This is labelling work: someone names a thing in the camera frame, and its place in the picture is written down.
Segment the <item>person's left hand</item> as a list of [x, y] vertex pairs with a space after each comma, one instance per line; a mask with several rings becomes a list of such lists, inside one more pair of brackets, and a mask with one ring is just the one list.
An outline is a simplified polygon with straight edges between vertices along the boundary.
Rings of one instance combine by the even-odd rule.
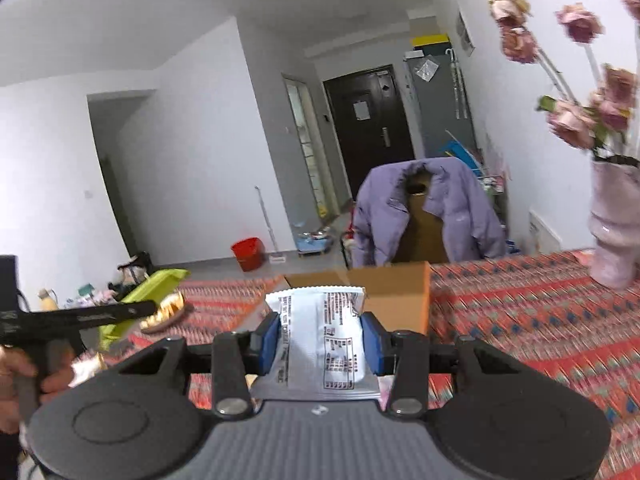
[[[72, 362], [75, 352], [68, 344], [64, 347], [58, 369], [40, 382], [41, 402], [48, 402], [60, 392], [70, 388], [75, 377]], [[1, 432], [17, 434], [20, 430], [21, 415], [18, 409], [18, 396], [14, 385], [15, 378], [36, 378], [38, 370], [29, 356], [21, 349], [1, 348]]]

